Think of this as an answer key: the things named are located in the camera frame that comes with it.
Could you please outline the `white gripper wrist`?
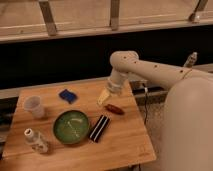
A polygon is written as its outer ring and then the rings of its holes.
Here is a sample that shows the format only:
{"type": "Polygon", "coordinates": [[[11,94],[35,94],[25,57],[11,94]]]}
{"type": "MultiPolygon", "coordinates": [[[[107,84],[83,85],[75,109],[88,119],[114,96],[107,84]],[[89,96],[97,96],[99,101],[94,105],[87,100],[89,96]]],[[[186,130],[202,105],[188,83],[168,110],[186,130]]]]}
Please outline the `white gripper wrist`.
{"type": "Polygon", "coordinates": [[[102,105],[109,97],[110,93],[120,94],[124,85],[124,82],[127,80],[128,75],[126,73],[121,73],[117,70],[113,70],[107,80],[106,88],[104,89],[98,100],[97,103],[102,105]]]}

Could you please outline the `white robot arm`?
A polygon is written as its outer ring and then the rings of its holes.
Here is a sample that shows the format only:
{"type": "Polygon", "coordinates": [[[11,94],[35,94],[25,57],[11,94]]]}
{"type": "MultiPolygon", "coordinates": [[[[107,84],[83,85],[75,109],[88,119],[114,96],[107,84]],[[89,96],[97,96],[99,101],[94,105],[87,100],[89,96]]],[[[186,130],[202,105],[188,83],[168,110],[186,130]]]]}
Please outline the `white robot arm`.
{"type": "Polygon", "coordinates": [[[141,60],[135,51],[116,51],[102,105],[122,91],[130,73],[168,91],[162,128],[162,171],[213,171],[213,73],[141,60]]]}

